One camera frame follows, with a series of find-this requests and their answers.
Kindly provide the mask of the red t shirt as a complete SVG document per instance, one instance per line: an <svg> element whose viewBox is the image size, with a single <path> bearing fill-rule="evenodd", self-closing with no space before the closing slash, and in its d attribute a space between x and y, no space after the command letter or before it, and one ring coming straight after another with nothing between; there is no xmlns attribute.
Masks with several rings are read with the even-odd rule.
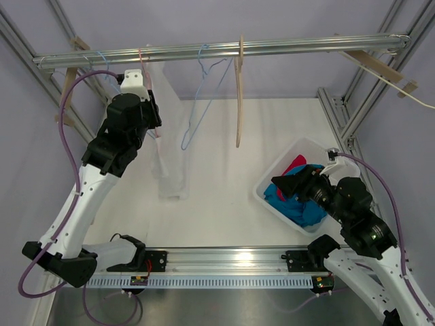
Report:
<svg viewBox="0 0 435 326"><path fill-rule="evenodd" d="M287 175L292 169L297 168L299 166L304 166L306 164L307 164L306 158L303 155L299 154L292 161L292 163L285 169L285 171L282 173L282 176ZM277 196L282 202L285 202L287 200L279 188L277 189Z"/></svg>

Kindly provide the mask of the blue t shirt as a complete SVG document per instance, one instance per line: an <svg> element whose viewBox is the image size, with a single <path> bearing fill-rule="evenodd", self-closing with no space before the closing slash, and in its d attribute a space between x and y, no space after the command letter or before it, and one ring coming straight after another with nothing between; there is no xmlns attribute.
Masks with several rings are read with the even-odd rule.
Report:
<svg viewBox="0 0 435 326"><path fill-rule="evenodd" d="M286 197L282 202L277 196L277 187L271 183L264 191L264 199L276 211L280 212L289 220L302 228L316 225L327 216L327 212L312 201L298 202L296 195L291 198Z"/></svg>

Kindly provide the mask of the pink wire hanger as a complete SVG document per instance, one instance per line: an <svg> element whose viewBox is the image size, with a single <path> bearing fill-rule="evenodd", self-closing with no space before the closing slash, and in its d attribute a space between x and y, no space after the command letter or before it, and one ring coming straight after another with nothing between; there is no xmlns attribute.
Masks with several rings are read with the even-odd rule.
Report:
<svg viewBox="0 0 435 326"><path fill-rule="evenodd" d="M145 64L144 64L143 57L142 57L142 51L140 49L138 49L138 53L139 53L139 60L141 63L141 69L142 69L143 75L145 77L145 87L147 88L147 92L150 96L150 100L151 100L153 108L154 108L154 113L156 114L156 121L158 122L157 126L154 129L154 139L156 141L160 141L158 127L161 126L161 119L159 116L159 108L158 108L158 105L156 104L156 99L155 99L155 96L154 96L154 93L152 90L152 78L151 78L151 75L148 72L148 70L145 68Z"/></svg>

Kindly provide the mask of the white mesh shirt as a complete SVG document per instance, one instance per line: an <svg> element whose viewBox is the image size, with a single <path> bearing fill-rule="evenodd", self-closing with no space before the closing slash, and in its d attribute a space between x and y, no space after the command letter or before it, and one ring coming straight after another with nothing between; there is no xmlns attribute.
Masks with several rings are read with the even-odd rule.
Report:
<svg viewBox="0 0 435 326"><path fill-rule="evenodd" d="M189 196L188 152L181 149L188 117L185 107L164 75L163 62L147 62L152 92L159 107L162 126L156 129L153 176L158 195L185 200Z"/></svg>

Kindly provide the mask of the wooden hanger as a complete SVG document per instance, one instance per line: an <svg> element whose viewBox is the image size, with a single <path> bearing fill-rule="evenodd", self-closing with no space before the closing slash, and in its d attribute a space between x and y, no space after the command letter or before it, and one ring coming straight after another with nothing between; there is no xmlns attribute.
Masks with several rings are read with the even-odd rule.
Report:
<svg viewBox="0 0 435 326"><path fill-rule="evenodd" d="M240 148L241 134L243 127L243 59L244 59L244 36L239 38L239 53L234 58L234 72L237 88L237 133L236 133L236 148Z"/></svg>

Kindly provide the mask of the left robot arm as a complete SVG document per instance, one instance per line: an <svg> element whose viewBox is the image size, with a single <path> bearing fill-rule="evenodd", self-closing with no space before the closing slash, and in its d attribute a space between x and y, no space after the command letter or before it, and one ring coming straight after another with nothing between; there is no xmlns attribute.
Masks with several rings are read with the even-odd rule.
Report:
<svg viewBox="0 0 435 326"><path fill-rule="evenodd" d="M49 230L22 249L24 256L75 288L84 286L95 272L133 272L145 265L145 244L132 236L94 245L85 245L84 238L104 199L137 157L147 131L161 125L154 94L146 93L113 98L82 158L80 185L72 189Z"/></svg>

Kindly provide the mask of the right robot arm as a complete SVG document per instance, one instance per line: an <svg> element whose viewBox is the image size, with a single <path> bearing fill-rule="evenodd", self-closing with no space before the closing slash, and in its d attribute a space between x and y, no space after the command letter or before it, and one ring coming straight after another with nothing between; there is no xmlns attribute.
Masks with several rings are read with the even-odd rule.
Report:
<svg viewBox="0 0 435 326"><path fill-rule="evenodd" d="M326 173L309 164L271 181L285 196L313 202L338 221L345 243L377 278L361 270L326 234L307 247L312 268L339 277L384 325L434 324L434 305L408 273L403 249L389 226L371 211L372 196L360 178L344 177L332 185Z"/></svg>

